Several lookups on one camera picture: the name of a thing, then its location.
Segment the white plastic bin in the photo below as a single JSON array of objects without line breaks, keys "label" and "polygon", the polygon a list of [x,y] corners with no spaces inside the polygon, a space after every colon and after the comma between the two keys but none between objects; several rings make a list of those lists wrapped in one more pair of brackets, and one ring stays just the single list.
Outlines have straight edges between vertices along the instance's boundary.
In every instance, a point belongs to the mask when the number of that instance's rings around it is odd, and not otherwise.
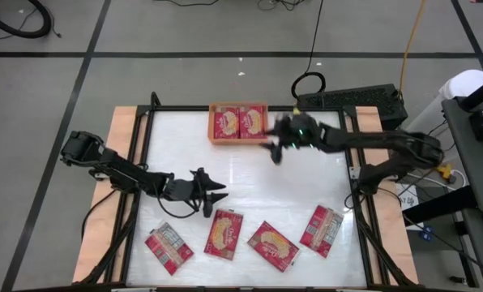
[{"label": "white plastic bin", "polygon": [[442,102],[454,97],[467,97],[483,85],[483,71],[466,70],[450,78],[436,93],[434,99],[407,125],[407,131],[424,132],[428,134],[436,126],[438,129],[430,133],[438,138],[442,144],[452,141],[448,125],[442,125]]}]

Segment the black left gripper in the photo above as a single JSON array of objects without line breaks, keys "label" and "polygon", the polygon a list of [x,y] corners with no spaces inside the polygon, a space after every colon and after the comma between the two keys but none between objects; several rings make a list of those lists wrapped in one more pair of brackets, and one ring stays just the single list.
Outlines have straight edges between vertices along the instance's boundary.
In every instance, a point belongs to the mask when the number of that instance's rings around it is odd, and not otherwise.
[{"label": "black left gripper", "polygon": [[171,174],[163,190],[163,199],[167,201],[183,201],[192,208],[192,212],[187,215],[176,215],[166,208],[163,208],[163,210],[171,217],[188,218],[197,213],[200,207],[203,206],[203,215],[209,218],[212,214],[212,204],[222,200],[229,194],[208,194],[207,192],[225,189],[226,186],[212,181],[204,168],[198,168],[190,172],[193,175],[193,179],[190,181],[175,179],[174,174]]}]

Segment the white paper sheet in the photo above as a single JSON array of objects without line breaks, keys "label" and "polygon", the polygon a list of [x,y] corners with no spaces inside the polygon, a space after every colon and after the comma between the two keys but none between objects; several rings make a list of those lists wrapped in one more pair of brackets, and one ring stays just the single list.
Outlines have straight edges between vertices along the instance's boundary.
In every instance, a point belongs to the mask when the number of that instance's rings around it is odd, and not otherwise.
[{"label": "white paper sheet", "polygon": [[402,210],[415,207],[419,204],[415,186],[410,187],[408,184],[397,183],[395,187],[401,201]]}]

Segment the dark grey desk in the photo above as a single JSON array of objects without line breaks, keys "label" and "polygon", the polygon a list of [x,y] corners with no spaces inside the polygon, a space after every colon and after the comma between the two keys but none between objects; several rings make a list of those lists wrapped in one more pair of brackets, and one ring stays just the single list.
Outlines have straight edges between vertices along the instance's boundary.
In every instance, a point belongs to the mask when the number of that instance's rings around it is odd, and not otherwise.
[{"label": "dark grey desk", "polygon": [[472,242],[476,258],[483,264],[483,141],[476,139],[471,124],[471,117],[483,110],[483,105],[476,109],[463,109],[458,99],[446,100],[442,107],[469,184],[409,208],[404,214],[409,221],[419,223],[462,212],[465,234]]}]

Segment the orange cardboard box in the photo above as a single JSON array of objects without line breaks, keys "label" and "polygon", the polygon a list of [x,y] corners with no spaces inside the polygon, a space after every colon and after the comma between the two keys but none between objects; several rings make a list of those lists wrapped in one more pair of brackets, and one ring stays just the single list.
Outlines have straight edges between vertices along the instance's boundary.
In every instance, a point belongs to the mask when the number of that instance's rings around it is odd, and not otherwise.
[{"label": "orange cardboard box", "polygon": [[236,106],[240,109],[244,105],[260,105],[263,107],[263,120],[264,120],[264,132],[268,129],[268,106],[267,103],[264,102],[257,102],[257,101],[239,101],[239,102],[220,102],[220,103],[212,103],[209,105],[208,110],[208,132],[207,136],[208,139],[212,144],[239,144],[239,145],[250,145],[250,144],[260,144],[263,142],[267,142],[267,137],[264,134],[262,139],[241,139],[240,138],[240,123],[239,123],[239,138],[238,139],[215,139],[214,138],[214,109],[217,106]]}]

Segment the red popcorn bag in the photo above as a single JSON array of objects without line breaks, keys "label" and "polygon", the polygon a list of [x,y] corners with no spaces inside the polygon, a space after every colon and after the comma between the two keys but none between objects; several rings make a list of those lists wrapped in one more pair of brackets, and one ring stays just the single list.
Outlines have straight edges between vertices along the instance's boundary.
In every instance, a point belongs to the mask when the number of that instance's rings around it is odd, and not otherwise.
[{"label": "red popcorn bag", "polygon": [[214,109],[214,138],[239,138],[239,109],[236,106],[217,106]]},{"label": "red popcorn bag", "polygon": [[149,233],[144,243],[171,276],[194,255],[183,238],[165,221]]},{"label": "red popcorn bag", "polygon": [[242,229],[243,215],[228,209],[218,209],[213,218],[204,252],[233,260]]},{"label": "red popcorn bag", "polygon": [[240,138],[262,139],[264,137],[263,107],[244,105],[239,109]]},{"label": "red popcorn bag", "polygon": [[327,258],[344,217],[331,208],[318,205],[307,224],[300,243]]},{"label": "red popcorn bag", "polygon": [[300,252],[298,246],[266,221],[254,232],[247,243],[282,273],[293,266]]}]

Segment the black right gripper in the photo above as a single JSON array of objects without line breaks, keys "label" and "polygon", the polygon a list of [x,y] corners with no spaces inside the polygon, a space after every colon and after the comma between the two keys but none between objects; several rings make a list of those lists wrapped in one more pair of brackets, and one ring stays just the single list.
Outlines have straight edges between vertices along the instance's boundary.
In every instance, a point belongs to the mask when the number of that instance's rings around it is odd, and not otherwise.
[{"label": "black right gripper", "polygon": [[305,113],[278,117],[273,128],[264,134],[278,138],[276,144],[270,143],[268,146],[274,164],[281,163],[282,148],[317,148],[321,142],[321,129],[317,121]]}]

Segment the black computer case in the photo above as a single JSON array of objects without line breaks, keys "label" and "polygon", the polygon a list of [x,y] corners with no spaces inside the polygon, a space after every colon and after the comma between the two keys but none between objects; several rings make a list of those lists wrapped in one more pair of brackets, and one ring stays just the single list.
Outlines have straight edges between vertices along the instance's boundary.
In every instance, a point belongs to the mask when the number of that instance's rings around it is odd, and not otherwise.
[{"label": "black computer case", "polygon": [[318,109],[346,105],[376,107],[383,130],[395,130],[408,118],[404,101],[393,84],[304,94],[297,103],[300,107]]}]

